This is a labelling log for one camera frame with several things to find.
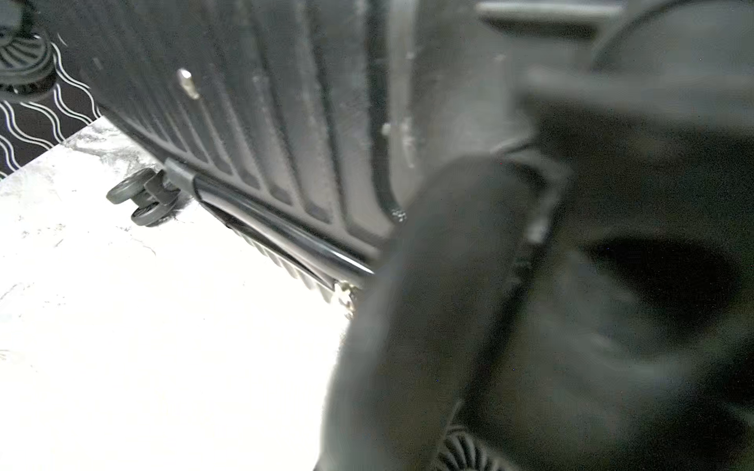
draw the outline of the metal rivet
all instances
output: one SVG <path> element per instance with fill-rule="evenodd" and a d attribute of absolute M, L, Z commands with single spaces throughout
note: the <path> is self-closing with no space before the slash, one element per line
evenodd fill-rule
<path fill-rule="evenodd" d="M 196 91 L 191 72 L 186 69 L 178 69 L 178 83 L 189 98 L 199 99 L 199 92 Z"/>

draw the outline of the black and white wavy rug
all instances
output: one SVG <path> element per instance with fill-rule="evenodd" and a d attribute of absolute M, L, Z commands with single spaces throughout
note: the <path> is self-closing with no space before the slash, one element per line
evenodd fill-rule
<path fill-rule="evenodd" d="M 89 86 L 65 68 L 60 46 L 53 43 L 58 81 L 38 102 L 0 102 L 0 179 L 60 144 L 101 116 Z"/>

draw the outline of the floor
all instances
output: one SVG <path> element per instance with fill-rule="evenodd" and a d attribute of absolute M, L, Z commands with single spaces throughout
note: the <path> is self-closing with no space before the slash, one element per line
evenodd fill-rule
<path fill-rule="evenodd" d="M 133 225 L 153 164 L 101 118 L 0 182 L 0 469 L 312 469 L 347 321 L 195 202 Z"/>
<path fill-rule="evenodd" d="M 101 116 L 89 86 L 67 58 L 68 44 L 51 43 L 57 82 L 34 102 L 0 101 L 0 179 Z"/>

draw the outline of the wavy line pattern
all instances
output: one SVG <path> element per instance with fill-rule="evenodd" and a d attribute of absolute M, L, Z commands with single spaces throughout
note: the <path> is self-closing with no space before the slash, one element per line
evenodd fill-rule
<path fill-rule="evenodd" d="M 5 125 L 8 127 L 8 130 L 16 139 L 20 140 L 21 142 L 28 142 L 29 144 L 39 145 L 45 151 L 49 151 L 53 148 L 52 142 L 46 139 L 30 136 L 29 134 L 24 133 L 18 127 L 18 124 L 16 124 L 16 115 L 13 111 L 13 106 L 11 106 L 10 103 L 0 103 L 0 109 L 2 109 L 3 114 L 5 114 Z"/>
<path fill-rule="evenodd" d="M 38 103 L 29 102 L 20 103 L 20 105 L 24 108 L 33 109 L 36 112 L 40 112 L 47 117 L 47 119 L 50 121 L 50 124 L 52 124 L 52 135 L 55 137 L 55 140 L 58 144 L 66 140 L 66 137 L 63 135 L 63 131 L 60 129 L 60 119 L 57 117 L 57 113 L 49 109 L 47 106 L 40 105 Z"/>
<path fill-rule="evenodd" d="M 60 112 L 62 112 L 65 116 L 73 119 L 78 119 L 86 125 L 92 124 L 92 120 L 89 119 L 88 116 L 77 113 L 66 105 L 66 103 L 63 101 L 63 95 L 60 92 L 60 84 L 55 84 L 55 89 L 53 90 L 53 98 L 55 100 L 55 106 L 57 106 Z"/>
<path fill-rule="evenodd" d="M 8 147 L 5 146 L 5 143 L 1 140 L 0 140 L 0 147 L 2 147 L 3 152 L 5 152 L 5 166 L 11 169 L 11 172 L 18 170 L 18 169 L 13 168 L 13 161 L 11 160 L 11 153 L 8 151 Z"/>
<path fill-rule="evenodd" d="M 5 163 L 8 165 L 8 168 L 13 171 L 20 169 L 21 166 L 16 161 L 16 150 L 13 147 L 13 143 L 7 137 L 0 134 L 0 145 L 2 145 L 5 151 Z"/>
<path fill-rule="evenodd" d="M 64 82 L 67 84 L 78 88 L 79 90 L 83 91 L 84 93 L 89 96 L 89 100 L 91 101 L 92 105 L 92 115 L 95 118 L 101 118 L 102 114 L 100 113 L 100 109 L 97 107 L 97 104 L 94 102 L 94 97 L 89 92 L 89 85 L 86 85 L 84 82 L 80 82 L 76 80 L 75 78 L 71 77 L 68 72 L 63 68 L 63 55 L 60 53 L 60 48 L 57 47 L 57 44 L 54 42 L 51 42 L 53 49 L 55 50 L 55 66 L 57 67 L 57 72 L 60 78 L 63 79 Z"/>

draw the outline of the ridged surface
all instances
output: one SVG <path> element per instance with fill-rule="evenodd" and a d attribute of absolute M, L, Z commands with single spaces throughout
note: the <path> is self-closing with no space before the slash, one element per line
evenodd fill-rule
<path fill-rule="evenodd" d="M 0 67 L 18 70 L 36 66 L 47 54 L 46 50 L 41 39 L 15 38 L 10 44 L 0 47 Z"/>
<path fill-rule="evenodd" d="M 40 2 L 97 99 L 133 129 L 365 259 L 377 198 L 366 0 Z M 179 87 L 191 72 L 199 99 Z"/>
<path fill-rule="evenodd" d="M 506 471 L 510 469 L 470 433 L 448 433 L 437 453 L 433 471 Z"/>

